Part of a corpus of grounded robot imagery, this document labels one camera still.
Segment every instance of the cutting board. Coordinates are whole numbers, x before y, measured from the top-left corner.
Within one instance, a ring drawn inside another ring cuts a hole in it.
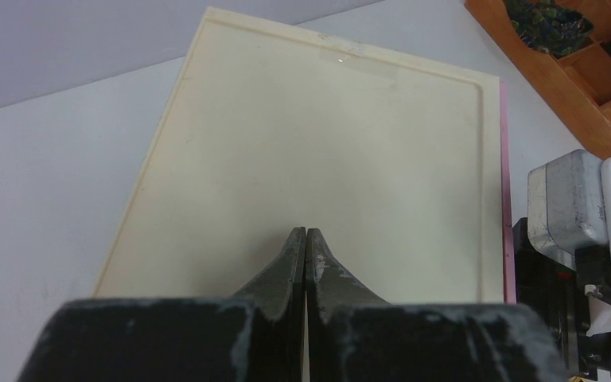
[[[502,302],[500,122],[495,76],[209,9],[95,296],[228,296],[304,226],[389,302]]]

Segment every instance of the wooden shelf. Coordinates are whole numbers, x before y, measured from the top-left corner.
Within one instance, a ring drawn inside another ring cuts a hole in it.
[[[611,0],[564,0],[594,24],[585,46],[567,57],[524,45],[501,0],[467,0],[465,6],[523,73],[584,147],[611,157],[611,57],[600,46],[611,38]]]

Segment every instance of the white wall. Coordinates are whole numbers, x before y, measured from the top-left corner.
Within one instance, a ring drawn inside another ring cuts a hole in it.
[[[186,54],[206,6],[297,24],[378,0],[0,0],[0,107]]]
[[[182,61],[0,109],[0,381],[91,293]]]

